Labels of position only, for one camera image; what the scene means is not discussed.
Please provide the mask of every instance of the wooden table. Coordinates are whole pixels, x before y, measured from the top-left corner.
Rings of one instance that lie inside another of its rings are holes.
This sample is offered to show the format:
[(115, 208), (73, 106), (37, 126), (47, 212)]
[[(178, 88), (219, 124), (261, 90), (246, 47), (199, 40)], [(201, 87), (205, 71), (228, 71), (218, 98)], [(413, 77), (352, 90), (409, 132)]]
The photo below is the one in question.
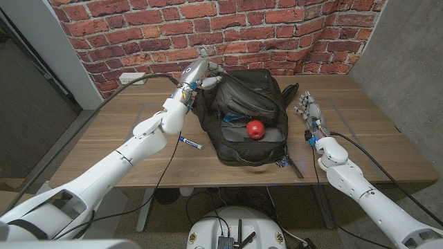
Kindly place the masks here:
[[(304, 185), (317, 182), (311, 147), (305, 142), (305, 122), (295, 112), (300, 94), (309, 91), (319, 103), (327, 128), (349, 136), (363, 145), (399, 182), (431, 182), (438, 175), (429, 162), (401, 134), (353, 80), (346, 75), (277, 76), (280, 88), (300, 83), (296, 98), (287, 109), (289, 116), (289, 152), (304, 178), (292, 168), (275, 163), (260, 167), (231, 167), (217, 159), (208, 135), (193, 113), (186, 116), (182, 136), (204, 146), (202, 150), (180, 142), (175, 157), (160, 187), (222, 187), (251, 185)], [(174, 91), (168, 80), (148, 80), (145, 85), (130, 86), (115, 97), (97, 115), (83, 137), (50, 180), (57, 187), (79, 176), (128, 139), (136, 124), (162, 109)], [(165, 169), (177, 141), (167, 136), (168, 145), (135, 166), (117, 187), (153, 187)], [(349, 152), (365, 177), (373, 182), (388, 181), (376, 166), (356, 147), (342, 138), (338, 142)], [(326, 183), (325, 172), (318, 170)]]

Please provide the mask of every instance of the electrical outlet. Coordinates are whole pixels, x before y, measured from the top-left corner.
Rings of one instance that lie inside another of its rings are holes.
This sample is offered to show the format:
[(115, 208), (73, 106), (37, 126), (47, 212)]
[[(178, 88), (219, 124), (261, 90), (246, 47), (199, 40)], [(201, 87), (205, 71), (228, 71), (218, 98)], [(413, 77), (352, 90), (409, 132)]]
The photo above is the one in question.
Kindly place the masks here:
[[(122, 84), (128, 84), (129, 82), (131, 82), (132, 80), (135, 80), (136, 78), (140, 78), (142, 76), (144, 76), (146, 73), (122, 73), (122, 75), (120, 75), (119, 80), (120, 82), (122, 82)], [(144, 84), (146, 82), (147, 79), (144, 80), (139, 80), (133, 84)]]

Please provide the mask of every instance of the brick wall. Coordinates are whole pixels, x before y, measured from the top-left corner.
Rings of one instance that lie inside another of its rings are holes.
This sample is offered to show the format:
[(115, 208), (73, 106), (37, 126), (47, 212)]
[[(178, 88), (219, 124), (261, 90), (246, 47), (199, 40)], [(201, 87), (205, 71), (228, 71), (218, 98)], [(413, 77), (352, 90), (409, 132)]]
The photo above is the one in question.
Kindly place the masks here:
[(385, 0), (50, 0), (103, 97), (123, 72), (179, 77), (206, 58), (226, 70), (347, 73)]

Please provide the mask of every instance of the backpack strap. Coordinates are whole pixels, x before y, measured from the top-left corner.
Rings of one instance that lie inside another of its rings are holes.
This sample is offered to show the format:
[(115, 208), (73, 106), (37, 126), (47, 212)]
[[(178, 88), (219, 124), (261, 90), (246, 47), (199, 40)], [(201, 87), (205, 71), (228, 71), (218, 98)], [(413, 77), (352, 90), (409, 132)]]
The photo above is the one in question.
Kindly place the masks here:
[(296, 95), (297, 90), (298, 90), (298, 83), (290, 84), (285, 89), (283, 89), (282, 97), (285, 109), (289, 106), (289, 104), (291, 104), (291, 101), (293, 100), (293, 97)]

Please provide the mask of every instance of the white cable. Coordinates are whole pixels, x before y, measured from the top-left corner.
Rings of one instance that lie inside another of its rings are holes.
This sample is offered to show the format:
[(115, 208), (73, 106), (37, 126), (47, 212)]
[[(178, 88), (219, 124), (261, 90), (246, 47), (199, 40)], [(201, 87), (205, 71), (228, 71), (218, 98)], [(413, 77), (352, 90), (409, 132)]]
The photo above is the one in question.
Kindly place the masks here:
[[(268, 186), (266, 186), (266, 190), (267, 190), (267, 192), (268, 192), (269, 198), (271, 199), (272, 206), (274, 207), (274, 210), (275, 210), (275, 203), (274, 203), (274, 200), (272, 199), (272, 196), (271, 196), (271, 193), (270, 193), (270, 191), (269, 191)], [(277, 222), (278, 222), (278, 224), (280, 225), (280, 227), (282, 228), (283, 231), (285, 231), (287, 234), (289, 234), (289, 235), (290, 235), (291, 237), (293, 237), (294, 239), (297, 239), (297, 240), (303, 242), (303, 246), (308, 246), (308, 243), (307, 243), (305, 240), (300, 239), (300, 238), (297, 237), (296, 235), (294, 235), (294, 234), (290, 233), (288, 230), (284, 229), (284, 228), (282, 227), (282, 224), (280, 224), (280, 221), (278, 220), (278, 214), (277, 214), (277, 212), (275, 212), (275, 214), (277, 215)]]

